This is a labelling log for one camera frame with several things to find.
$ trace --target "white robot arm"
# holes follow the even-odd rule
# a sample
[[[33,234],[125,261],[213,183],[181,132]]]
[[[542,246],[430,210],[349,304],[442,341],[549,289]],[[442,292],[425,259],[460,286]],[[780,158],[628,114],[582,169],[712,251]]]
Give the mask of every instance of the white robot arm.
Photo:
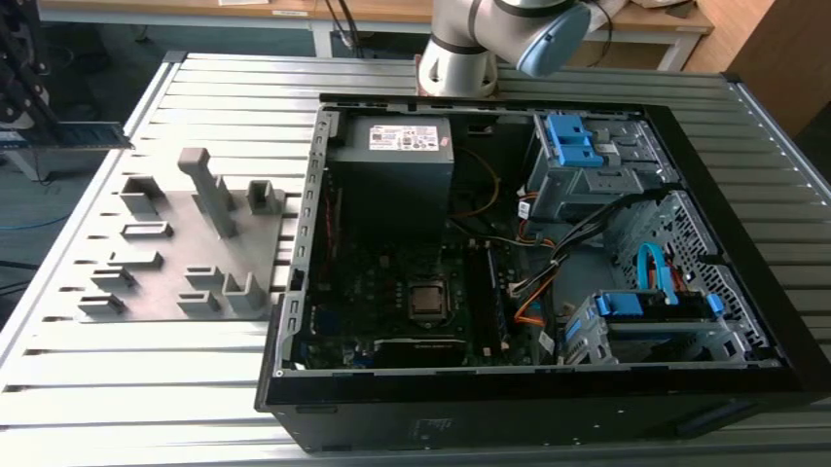
[[[434,0],[421,89],[436,96],[489,95],[496,56],[532,77],[550,75],[573,55],[589,21],[577,0]]]

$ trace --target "metal mesh panel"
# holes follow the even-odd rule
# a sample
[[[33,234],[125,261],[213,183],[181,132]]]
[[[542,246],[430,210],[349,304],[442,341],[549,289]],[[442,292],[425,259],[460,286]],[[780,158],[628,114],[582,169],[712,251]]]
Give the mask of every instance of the metal mesh panel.
[[[688,287],[717,294],[724,301],[724,319],[745,325],[745,337],[752,346],[765,346],[767,339],[729,268],[701,261],[701,257],[716,254],[717,250],[700,219],[691,215],[693,212],[687,195],[672,192],[660,203],[641,203],[617,216],[606,234],[608,249],[620,263],[614,280],[624,287],[636,288],[637,248],[645,241],[656,243],[673,254],[672,264],[680,269]]]

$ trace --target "blue cable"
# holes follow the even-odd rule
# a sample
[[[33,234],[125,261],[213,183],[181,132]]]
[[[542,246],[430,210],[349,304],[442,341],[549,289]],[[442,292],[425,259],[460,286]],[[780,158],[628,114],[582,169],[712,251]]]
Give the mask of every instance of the blue cable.
[[[659,289],[665,294],[665,302],[668,305],[677,305],[677,296],[672,287],[672,272],[665,265],[663,251],[660,247],[651,242],[644,242],[637,249],[637,288],[649,288],[649,257],[655,261],[655,277]]]
[[[57,224],[61,221],[65,221],[69,218],[69,214],[64,217],[58,217],[57,219],[52,219],[50,221],[41,222],[40,224],[30,224],[28,226],[0,226],[0,231],[26,231],[29,229],[37,229],[40,227],[50,226],[52,224]]]

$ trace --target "aluminum slotted table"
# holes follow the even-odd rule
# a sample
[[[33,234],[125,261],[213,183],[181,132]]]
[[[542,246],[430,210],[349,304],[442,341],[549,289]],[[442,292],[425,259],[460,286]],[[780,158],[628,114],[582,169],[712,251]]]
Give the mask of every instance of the aluminum slotted table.
[[[229,189],[252,177],[300,206],[320,92],[414,94],[410,62],[169,54],[126,123],[134,151],[106,157],[0,335],[0,452],[8,465],[254,463],[831,464],[831,407],[767,413],[679,443],[308,456],[253,410],[265,322],[74,321],[85,277],[126,211],[124,178],[186,188],[182,147],[208,148]],[[667,105],[831,355],[831,191],[743,85],[719,75],[501,71],[504,98]],[[272,290],[286,283],[296,221],[282,223]]]

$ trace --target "orange wire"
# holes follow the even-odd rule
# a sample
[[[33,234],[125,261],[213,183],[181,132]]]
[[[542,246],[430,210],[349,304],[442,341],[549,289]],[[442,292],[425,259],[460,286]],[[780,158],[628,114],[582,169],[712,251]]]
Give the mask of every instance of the orange wire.
[[[498,186],[500,186],[501,180],[498,179],[498,176],[496,175],[496,171],[493,170],[493,167],[490,167],[490,164],[486,162],[486,160],[481,159],[481,156],[473,153],[468,148],[462,148],[457,146],[456,149],[460,150],[462,153],[465,153],[466,155],[469,155],[472,158],[474,158],[478,161],[484,169],[490,174],[490,178],[493,179],[493,193],[490,195],[490,199],[488,200],[488,203],[484,206],[481,206],[478,209],[473,209],[472,211],[450,214],[450,217],[460,218],[460,217],[472,217],[476,214],[482,213],[490,208],[490,206],[496,202],[496,199],[498,198]]]
[[[541,319],[538,319],[538,318],[528,318],[528,317],[522,316],[522,314],[524,314],[525,310],[528,309],[528,307],[530,306],[530,303],[542,294],[542,292],[545,292],[545,289],[548,289],[548,286],[553,282],[556,276],[557,275],[554,274],[548,279],[545,279],[545,281],[540,284],[538,288],[533,291],[533,293],[530,294],[528,299],[524,301],[524,304],[521,304],[521,306],[516,310],[516,313],[513,314],[513,321],[516,323],[528,323],[528,324],[533,324],[533,325],[536,325],[536,326],[538,326],[541,328],[545,327],[545,323],[544,323],[544,321]]]
[[[528,223],[526,219],[522,219],[521,222],[518,223],[518,227],[516,228],[516,241],[530,244],[530,243],[534,243],[536,240],[530,240],[522,236],[524,226],[526,223]],[[542,238],[542,243],[550,246],[552,248],[554,246],[554,243],[548,238]]]

